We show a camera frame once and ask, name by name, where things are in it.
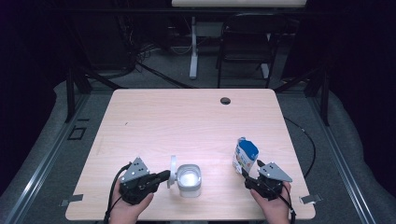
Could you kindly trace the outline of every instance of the dark background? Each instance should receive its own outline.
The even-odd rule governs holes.
[[[94,2],[111,6],[106,0]],[[307,10],[346,10],[354,16],[348,18],[347,32],[340,20],[302,21],[284,77],[303,75],[331,53],[330,89],[355,123],[366,163],[378,182],[396,196],[392,178],[396,172],[396,4],[339,2],[308,1]],[[53,88],[65,80],[72,62],[92,69],[134,66],[120,33],[115,33],[118,26],[113,17],[73,17],[64,23],[60,15],[49,17],[40,11],[46,4],[16,0],[2,1],[0,6],[1,193],[49,118],[56,100]],[[99,28],[93,29],[93,23]],[[156,28],[166,23],[157,23]],[[161,42],[164,29],[153,37],[156,41]],[[334,45],[337,36],[341,41]]]

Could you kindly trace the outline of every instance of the person's left hand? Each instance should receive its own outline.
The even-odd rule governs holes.
[[[117,180],[116,186],[114,187],[113,197],[111,204],[117,202],[120,197],[120,180]],[[153,193],[150,193],[140,204],[131,205],[126,203],[123,199],[114,205],[110,213],[111,224],[134,224],[137,221],[139,215],[149,206],[154,197]]]

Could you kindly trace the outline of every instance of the light wood tabletop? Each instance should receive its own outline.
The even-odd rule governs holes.
[[[220,99],[230,99],[228,105]],[[262,210],[233,168],[237,139],[246,137],[263,162],[275,162],[292,178],[291,200],[298,219],[315,216],[276,95],[272,90],[169,89],[114,91],[74,195],[70,220],[100,220],[117,171],[140,157],[152,173],[196,164],[202,193],[182,198],[177,184],[161,183],[139,220],[259,220]],[[257,164],[250,176],[258,176]]]
[[[305,7],[306,0],[172,0],[173,7]]]

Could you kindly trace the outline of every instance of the person's right hand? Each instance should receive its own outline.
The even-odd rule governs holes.
[[[289,182],[283,182],[283,185],[290,192],[291,185]],[[289,208],[280,198],[268,201],[263,198],[256,190],[250,190],[251,196],[256,200],[257,204],[262,208],[265,218],[270,224],[283,224],[289,223]],[[282,197],[286,199],[289,203],[289,194],[282,188]]]

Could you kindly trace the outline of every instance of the chair backrest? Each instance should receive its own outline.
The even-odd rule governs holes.
[[[238,13],[223,23],[221,33],[283,34],[288,19],[280,14]]]

